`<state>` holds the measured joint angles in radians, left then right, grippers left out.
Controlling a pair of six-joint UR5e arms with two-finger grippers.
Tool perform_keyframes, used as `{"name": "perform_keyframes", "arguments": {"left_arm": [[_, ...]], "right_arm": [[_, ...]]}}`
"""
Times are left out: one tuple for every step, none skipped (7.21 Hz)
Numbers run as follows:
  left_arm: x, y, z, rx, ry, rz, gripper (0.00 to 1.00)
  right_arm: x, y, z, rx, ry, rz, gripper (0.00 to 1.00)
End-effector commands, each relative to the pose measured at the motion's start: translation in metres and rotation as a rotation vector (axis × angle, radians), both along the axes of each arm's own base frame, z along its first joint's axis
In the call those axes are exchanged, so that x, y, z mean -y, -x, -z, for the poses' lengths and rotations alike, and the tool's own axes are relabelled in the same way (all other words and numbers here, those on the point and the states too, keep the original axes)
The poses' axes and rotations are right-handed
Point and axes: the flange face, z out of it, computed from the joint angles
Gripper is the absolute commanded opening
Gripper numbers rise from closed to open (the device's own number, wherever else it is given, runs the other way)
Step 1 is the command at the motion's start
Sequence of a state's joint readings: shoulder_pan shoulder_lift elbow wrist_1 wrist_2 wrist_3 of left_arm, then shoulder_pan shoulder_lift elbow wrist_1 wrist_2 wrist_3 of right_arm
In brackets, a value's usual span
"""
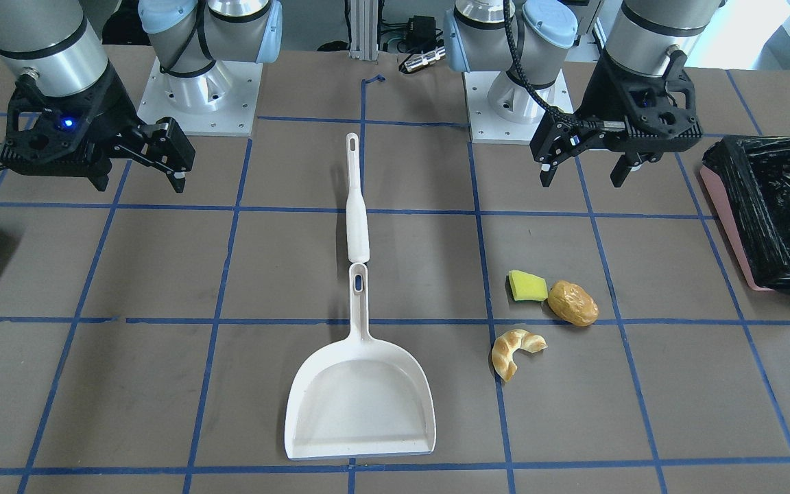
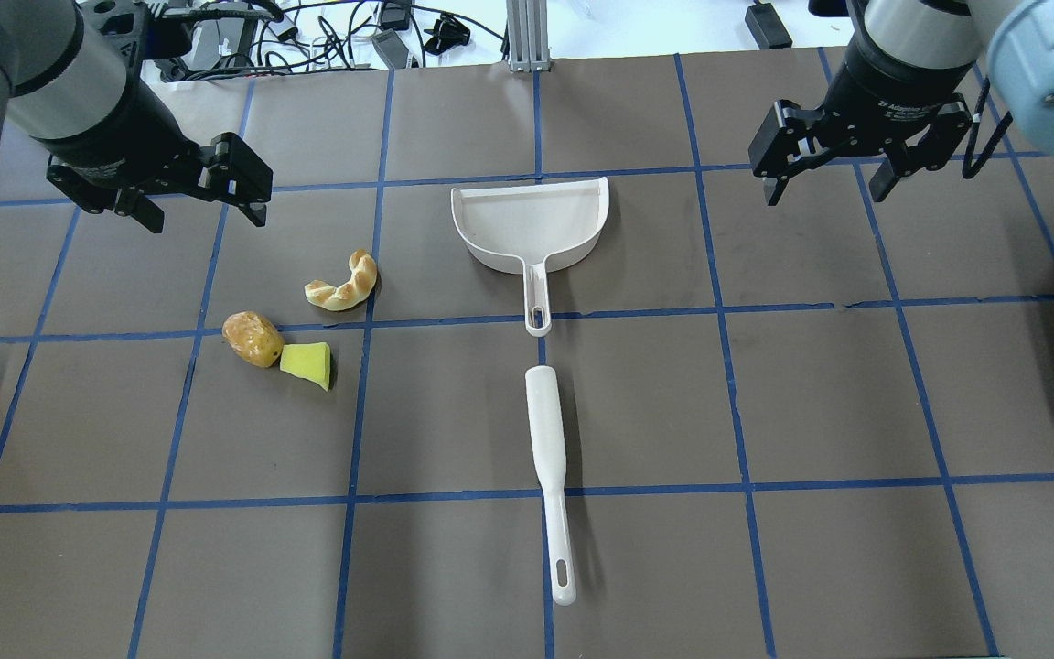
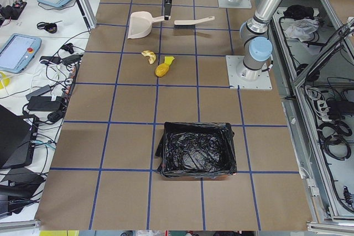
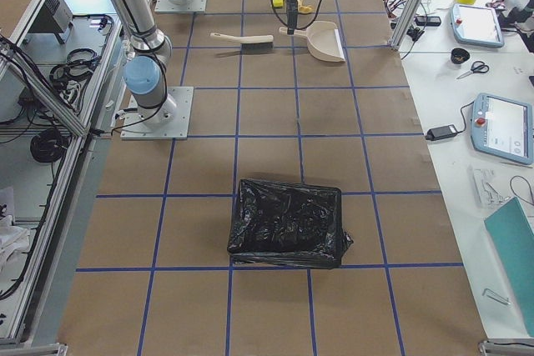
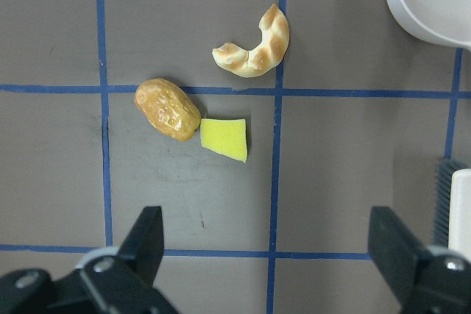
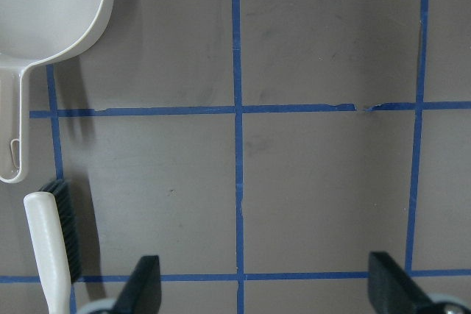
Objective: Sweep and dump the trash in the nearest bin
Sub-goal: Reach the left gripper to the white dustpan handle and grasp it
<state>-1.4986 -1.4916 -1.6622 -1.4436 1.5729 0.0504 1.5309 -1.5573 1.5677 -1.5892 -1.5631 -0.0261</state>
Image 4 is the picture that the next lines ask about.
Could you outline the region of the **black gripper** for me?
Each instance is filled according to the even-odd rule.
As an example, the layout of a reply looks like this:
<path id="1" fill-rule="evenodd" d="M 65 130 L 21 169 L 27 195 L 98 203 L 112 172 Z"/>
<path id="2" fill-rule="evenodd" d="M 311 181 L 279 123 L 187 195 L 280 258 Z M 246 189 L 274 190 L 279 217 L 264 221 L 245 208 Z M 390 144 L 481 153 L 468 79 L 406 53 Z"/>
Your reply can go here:
<path id="1" fill-rule="evenodd" d="M 295 19 L 299 15 L 298 0 L 285 0 L 287 22 L 287 34 L 293 35 L 295 33 Z"/>

